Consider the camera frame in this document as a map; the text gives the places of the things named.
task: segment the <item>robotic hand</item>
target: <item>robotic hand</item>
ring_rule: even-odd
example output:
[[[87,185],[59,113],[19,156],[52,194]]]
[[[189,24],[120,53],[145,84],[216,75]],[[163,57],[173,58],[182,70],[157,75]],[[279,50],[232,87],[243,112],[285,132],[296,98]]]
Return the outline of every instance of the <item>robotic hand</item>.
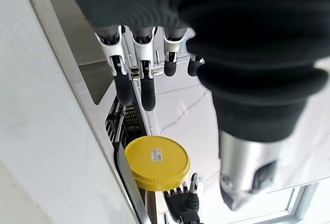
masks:
[[[119,99],[133,99],[119,25],[133,31],[146,110],[155,106],[153,27],[164,27],[165,74],[175,73],[186,27],[188,73],[212,92],[221,159],[220,189],[235,211],[274,178],[284,140],[309,96],[328,79],[330,0],[76,0],[112,68]]]
[[[188,190],[186,182],[183,183],[183,191],[180,187],[170,190],[170,193],[164,191],[164,198],[170,211],[172,219],[179,224],[197,224],[200,223],[198,210],[200,201],[197,195],[198,174],[194,173],[191,177],[190,189]]]

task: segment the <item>yellow jar lid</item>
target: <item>yellow jar lid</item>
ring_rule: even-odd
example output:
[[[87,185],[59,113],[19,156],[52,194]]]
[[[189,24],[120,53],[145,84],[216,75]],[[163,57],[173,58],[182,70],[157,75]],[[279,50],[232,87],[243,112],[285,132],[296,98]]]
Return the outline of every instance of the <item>yellow jar lid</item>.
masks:
[[[139,188],[164,191],[178,187],[190,169],[186,150],[163,136],[142,136],[128,144],[125,154]]]

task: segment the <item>white sticker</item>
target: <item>white sticker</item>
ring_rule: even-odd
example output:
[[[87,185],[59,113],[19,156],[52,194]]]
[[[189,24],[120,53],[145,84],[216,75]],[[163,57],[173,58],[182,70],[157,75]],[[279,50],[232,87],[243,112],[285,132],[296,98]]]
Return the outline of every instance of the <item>white sticker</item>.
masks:
[[[151,160],[152,161],[162,161],[161,150],[151,149]]]

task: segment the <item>white wall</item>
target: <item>white wall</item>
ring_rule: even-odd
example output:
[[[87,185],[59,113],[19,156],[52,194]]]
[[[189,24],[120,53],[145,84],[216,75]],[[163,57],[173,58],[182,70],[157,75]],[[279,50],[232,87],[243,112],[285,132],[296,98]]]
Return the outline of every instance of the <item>white wall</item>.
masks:
[[[0,6],[0,223],[136,223],[30,0]]]

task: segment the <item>small robotic hand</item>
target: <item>small robotic hand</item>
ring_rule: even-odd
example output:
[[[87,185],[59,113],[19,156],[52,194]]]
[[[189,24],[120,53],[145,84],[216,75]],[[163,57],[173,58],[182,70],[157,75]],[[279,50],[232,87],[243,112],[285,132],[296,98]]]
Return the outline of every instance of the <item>small robotic hand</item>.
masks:
[[[164,198],[170,211],[172,219],[179,224],[198,224],[200,218],[197,211],[200,208],[200,201],[197,195],[198,174],[191,177],[190,189],[183,183],[183,191],[180,187],[164,191]]]

